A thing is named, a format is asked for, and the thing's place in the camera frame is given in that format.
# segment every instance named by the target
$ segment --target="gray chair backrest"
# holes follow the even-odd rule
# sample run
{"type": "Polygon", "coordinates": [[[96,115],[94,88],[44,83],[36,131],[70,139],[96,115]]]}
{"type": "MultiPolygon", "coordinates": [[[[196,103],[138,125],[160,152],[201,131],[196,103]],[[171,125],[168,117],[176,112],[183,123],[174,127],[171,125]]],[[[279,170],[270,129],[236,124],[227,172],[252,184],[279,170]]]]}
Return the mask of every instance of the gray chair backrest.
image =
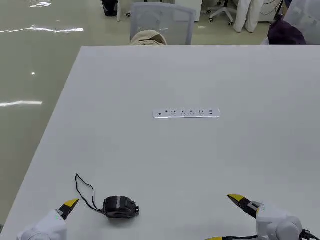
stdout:
{"type": "Polygon", "coordinates": [[[302,32],[308,45],[320,44],[319,0],[293,0],[283,20],[302,32]]]}
{"type": "Polygon", "coordinates": [[[162,34],[168,45],[190,45],[196,11],[175,4],[136,2],[131,5],[131,39],[144,30],[162,34]]]}

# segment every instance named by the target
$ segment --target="black tape measure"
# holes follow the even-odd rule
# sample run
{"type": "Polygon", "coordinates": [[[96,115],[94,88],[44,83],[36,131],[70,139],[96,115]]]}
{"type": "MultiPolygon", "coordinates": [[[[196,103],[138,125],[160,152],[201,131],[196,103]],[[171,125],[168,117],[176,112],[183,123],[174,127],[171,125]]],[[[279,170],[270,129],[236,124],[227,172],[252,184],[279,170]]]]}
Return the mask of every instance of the black tape measure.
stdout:
{"type": "Polygon", "coordinates": [[[76,190],[80,194],[81,198],[85,201],[87,206],[99,212],[110,219],[132,219],[135,216],[139,215],[140,208],[136,205],[134,201],[126,196],[110,196],[103,201],[103,208],[99,209],[95,203],[95,190],[93,186],[86,183],[78,174],[75,175],[75,185],[76,190]],[[80,179],[85,185],[92,188],[92,205],[82,196],[81,192],[78,189],[78,181],[80,179]]]}

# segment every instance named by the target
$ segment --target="white table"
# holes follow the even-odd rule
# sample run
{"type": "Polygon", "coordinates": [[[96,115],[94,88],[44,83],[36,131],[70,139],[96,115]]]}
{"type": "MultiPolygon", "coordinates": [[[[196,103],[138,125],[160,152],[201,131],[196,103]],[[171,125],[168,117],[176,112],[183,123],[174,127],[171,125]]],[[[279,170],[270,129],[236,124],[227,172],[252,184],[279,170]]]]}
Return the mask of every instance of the white table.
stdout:
{"type": "Polygon", "coordinates": [[[69,240],[254,234],[228,193],[273,202],[319,236],[319,50],[83,47],[0,240],[78,197],[76,173],[95,187],[97,205],[123,195],[141,215],[107,220],[81,200],[69,240]],[[153,119],[167,107],[219,107],[221,118],[153,119]]]}

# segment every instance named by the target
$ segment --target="white power strip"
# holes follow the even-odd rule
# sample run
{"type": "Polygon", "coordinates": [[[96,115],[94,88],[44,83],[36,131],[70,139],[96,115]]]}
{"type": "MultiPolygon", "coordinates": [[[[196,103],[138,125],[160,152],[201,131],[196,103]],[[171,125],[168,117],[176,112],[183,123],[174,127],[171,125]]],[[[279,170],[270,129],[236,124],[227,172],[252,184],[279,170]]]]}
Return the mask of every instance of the white power strip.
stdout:
{"type": "Polygon", "coordinates": [[[155,119],[220,118],[218,108],[165,108],[153,110],[155,119]]]}

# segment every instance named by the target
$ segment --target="robotic arm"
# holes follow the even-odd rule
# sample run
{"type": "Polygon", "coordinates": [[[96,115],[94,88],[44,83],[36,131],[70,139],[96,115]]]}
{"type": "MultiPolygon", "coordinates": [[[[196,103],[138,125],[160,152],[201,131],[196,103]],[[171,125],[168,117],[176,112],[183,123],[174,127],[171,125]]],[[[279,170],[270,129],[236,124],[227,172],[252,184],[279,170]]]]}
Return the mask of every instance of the robotic arm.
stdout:
{"type": "Polygon", "coordinates": [[[77,205],[79,199],[65,202],[59,210],[51,210],[34,226],[18,234],[17,240],[67,240],[65,220],[77,205]]]}
{"type": "Polygon", "coordinates": [[[256,219],[257,235],[248,237],[214,237],[208,240],[259,239],[259,240],[319,240],[304,230],[296,216],[270,203],[250,201],[244,196],[228,194],[233,203],[256,219]]]}

